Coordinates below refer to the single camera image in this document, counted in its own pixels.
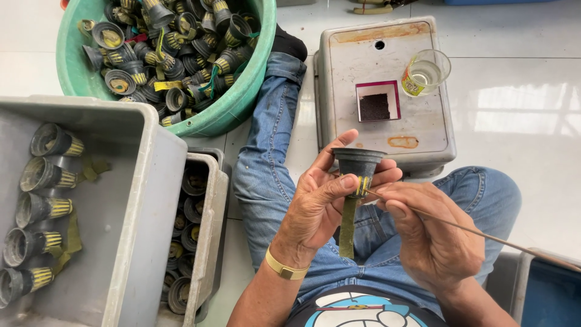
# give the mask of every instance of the gold watch strap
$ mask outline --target gold watch strap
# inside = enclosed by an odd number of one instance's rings
[[[283,265],[282,263],[278,262],[275,258],[273,258],[272,254],[270,254],[270,245],[266,249],[265,259],[266,263],[270,266],[270,268],[276,271],[278,275],[284,279],[290,280],[303,279],[307,275],[307,271],[309,271],[309,268],[311,267],[311,265],[309,264],[307,268],[297,269]]]

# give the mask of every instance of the green plastic basin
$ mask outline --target green plastic basin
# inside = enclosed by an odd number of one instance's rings
[[[240,125],[252,114],[254,100],[264,80],[266,60],[277,25],[275,0],[247,0],[262,24],[254,55],[236,83],[212,106],[181,123],[166,127],[177,136],[222,135]],[[56,71],[65,95],[117,100],[105,86],[83,53],[82,45],[95,46],[77,29],[81,19],[107,20],[103,12],[108,0],[71,0],[60,23],[56,40]]]

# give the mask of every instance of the black sock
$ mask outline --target black sock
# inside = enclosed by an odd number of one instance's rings
[[[283,31],[278,24],[271,52],[282,52],[300,61],[307,59],[307,47],[303,41]]]

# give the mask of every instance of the glass cup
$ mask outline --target glass cup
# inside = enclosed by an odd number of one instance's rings
[[[438,50],[422,50],[411,57],[401,77],[403,91],[411,97],[430,94],[448,78],[452,65],[448,57]]]

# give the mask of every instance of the wooden stick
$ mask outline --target wooden stick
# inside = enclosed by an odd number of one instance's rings
[[[373,195],[376,195],[376,196],[378,196],[380,198],[383,198],[383,196],[381,196],[381,195],[379,195],[379,194],[377,194],[377,193],[375,193],[373,191],[369,191],[369,190],[366,190],[366,191],[369,192],[369,193],[371,193],[371,194],[373,194]],[[576,265],[572,265],[572,264],[570,264],[570,263],[568,263],[566,261],[563,261],[561,259],[557,259],[557,258],[552,257],[550,255],[547,255],[547,254],[544,254],[544,253],[540,253],[540,252],[537,252],[535,250],[531,250],[531,249],[528,249],[526,247],[522,247],[522,246],[516,245],[514,243],[507,242],[505,240],[499,239],[498,237],[494,237],[492,235],[484,234],[484,233],[482,233],[480,231],[473,230],[473,229],[464,227],[462,225],[458,225],[457,223],[453,223],[453,222],[446,221],[446,220],[444,220],[442,218],[438,218],[438,217],[432,216],[431,214],[429,214],[427,212],[421,211],[420,209],[416,209],[416,208],[410,207],[409,205],[407,207],[409,209],[411,209],[412,211],[414,211],[416,214],[422,215],[424,219],[425,218],[434,219],[434,220],[437,220],[439,222],[443,222],[443,223],[446,223],[448,225],[451,225],[451,226],[454,226],[454,227],[458,227],[458,228],[460,228],[462,230],[465,230],[467,232],[476,234],[478,236],[482,236],[482,237],[484,237],[486,239],[496,241],[498,243],[504,244],[506,246],[510,246],[512,248],[516,248],[517,250],[521,250],[524,253],[528,253],[530,255],[534,255],[535,257],[539,257],[539,258],[545,259],[545,260],[550,261],[550,262],[552,262],[552,263],[554,263],[556,265],[567,267],[567,268],[569,268],[569,269],[571,269],[573,271],[576,271],[576,272],[581,272],[581,268],[577,267]]]

